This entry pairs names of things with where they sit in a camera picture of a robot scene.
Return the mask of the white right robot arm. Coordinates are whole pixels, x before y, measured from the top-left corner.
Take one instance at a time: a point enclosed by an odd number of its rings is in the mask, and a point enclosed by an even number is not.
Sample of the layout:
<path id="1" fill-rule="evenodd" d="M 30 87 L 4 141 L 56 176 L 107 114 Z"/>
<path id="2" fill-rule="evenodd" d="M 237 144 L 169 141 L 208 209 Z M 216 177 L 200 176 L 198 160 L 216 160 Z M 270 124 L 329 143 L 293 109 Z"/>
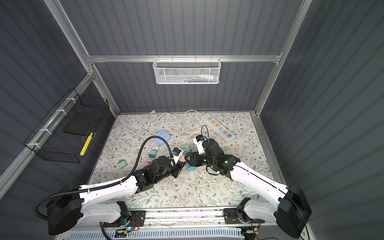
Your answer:
<path id="1" fill-rule="evenodd" d="M 225 154 L 214 139 L 202 135 L 194 138 L 197 152 L 192 152 L 187 162 L 192 167 L 205 166 L 213 175 L 221 175 L 239 182 L 267 200 L 269 206 L 261 207 L 250 198 L 244 198 L 237 206 L 237 216 L 242 223 L 257 219 L 277 224 L 292 238 L 299 239 L 307 229 L 312 209 L 303 190 L 288 187 L 257 173 L 239 158 Z"/>

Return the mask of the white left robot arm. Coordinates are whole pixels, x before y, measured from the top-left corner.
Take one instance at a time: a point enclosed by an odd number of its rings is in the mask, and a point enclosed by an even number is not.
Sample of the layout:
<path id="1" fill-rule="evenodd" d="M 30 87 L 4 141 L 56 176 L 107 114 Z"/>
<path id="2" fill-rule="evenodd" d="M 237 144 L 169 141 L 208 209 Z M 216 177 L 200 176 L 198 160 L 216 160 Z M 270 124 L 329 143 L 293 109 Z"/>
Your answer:
<path id="1" fill-rule="evenodd" d="M 85 223 L 102 223 L 105 227 L 132 223 L 129 208 L 123 201 L 111 205 L 103 203 L 150 190 L 169 176 L 177 178 L 185 164 L 183 156 L 174 156 L 173 159 L 161 156 L 149 166 L 119 180 L 96 185 L 66 184 L 47 200 L 49 235 L 59 235 Z"/>

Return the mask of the light blue round power strip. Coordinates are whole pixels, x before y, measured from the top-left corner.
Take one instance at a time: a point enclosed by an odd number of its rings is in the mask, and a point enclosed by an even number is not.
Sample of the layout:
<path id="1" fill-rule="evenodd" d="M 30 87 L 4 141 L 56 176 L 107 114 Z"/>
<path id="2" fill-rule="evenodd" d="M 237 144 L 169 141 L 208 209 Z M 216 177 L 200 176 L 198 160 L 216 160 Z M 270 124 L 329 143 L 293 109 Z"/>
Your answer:
<path id="1" fill-rule="evenodd" d="M 164 139 L 167 143 L 171 140 L 171 135 L 166 130 L 159 131 L 158 133 L 156 133 L 156 136 Z M 163 140 L 158 138 L 156 138 L 155 140 L 159 146 L 165 145 L 165 142 Z"/>

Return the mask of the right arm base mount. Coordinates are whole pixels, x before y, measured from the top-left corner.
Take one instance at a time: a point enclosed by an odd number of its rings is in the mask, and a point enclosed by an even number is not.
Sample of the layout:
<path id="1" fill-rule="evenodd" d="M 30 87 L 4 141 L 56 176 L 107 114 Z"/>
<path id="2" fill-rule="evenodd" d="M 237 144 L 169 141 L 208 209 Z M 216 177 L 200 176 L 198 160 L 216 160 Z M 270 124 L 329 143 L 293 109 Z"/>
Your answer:
<path id="1" fill-rule="evenodd" d="M 265 223 L 265 220 L 249 218 L 242 210 L 237 210 L 236 208 L 223 209 L 223 216 L 227 225 Z"/>

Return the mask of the teal blue power strip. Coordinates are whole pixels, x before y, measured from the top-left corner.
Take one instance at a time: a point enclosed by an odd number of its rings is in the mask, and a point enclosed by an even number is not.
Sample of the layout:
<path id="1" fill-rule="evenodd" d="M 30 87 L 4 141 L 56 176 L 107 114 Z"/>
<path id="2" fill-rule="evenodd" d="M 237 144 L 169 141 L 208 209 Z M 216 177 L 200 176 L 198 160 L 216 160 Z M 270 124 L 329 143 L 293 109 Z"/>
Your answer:
<path id="1" fill-rule="evenodd" d="M 187 171 L 192 172 L 195 170 L 195 167 L 191 166 L 190 164 L 186 163 Z"/>

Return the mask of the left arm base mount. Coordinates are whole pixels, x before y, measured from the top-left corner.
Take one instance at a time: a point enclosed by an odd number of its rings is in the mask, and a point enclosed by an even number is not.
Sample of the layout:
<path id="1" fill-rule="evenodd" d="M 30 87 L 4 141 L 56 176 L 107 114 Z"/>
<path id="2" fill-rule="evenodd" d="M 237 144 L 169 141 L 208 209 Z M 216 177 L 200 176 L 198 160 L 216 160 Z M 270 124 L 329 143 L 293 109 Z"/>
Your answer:
<path id="1" fill-rule="evenodd" d="M 123 214 L 113 223 L 103 223 L 103 227 L 143 227 L 146 219 L 146 213 L 146 211 L 130 211 L 128 215 Z"/>

